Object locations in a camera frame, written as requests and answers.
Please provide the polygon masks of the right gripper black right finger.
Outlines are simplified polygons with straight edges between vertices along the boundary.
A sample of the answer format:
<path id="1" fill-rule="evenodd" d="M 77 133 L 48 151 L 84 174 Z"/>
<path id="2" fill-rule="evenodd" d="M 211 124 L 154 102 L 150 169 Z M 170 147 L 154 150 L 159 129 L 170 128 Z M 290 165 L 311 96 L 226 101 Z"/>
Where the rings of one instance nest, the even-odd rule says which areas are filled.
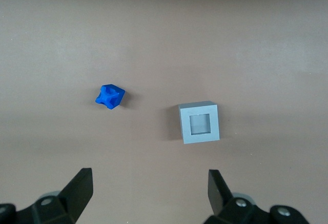
<path id="1" fill-rule="evenodd" d="M 213 210 L 205 223 L 308 223 L 296 209 L 275 205 L 269 212 L 242 196 L 234 196 L 219 170 L 208 172 L 208 198 Z"/>

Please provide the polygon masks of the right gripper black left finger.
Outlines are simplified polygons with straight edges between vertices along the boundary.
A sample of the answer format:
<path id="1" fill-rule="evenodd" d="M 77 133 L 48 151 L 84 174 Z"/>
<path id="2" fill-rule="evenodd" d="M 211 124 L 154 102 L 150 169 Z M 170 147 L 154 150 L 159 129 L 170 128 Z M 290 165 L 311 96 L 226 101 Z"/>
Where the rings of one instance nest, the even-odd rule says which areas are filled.
<path id="1" fill-rule="evenodd" d="M 92 169 L 82 168 L 61 191 L 44 194 L 25 209 L 2 203 L 1 223 L 76 223 L 92 195 Z"/>

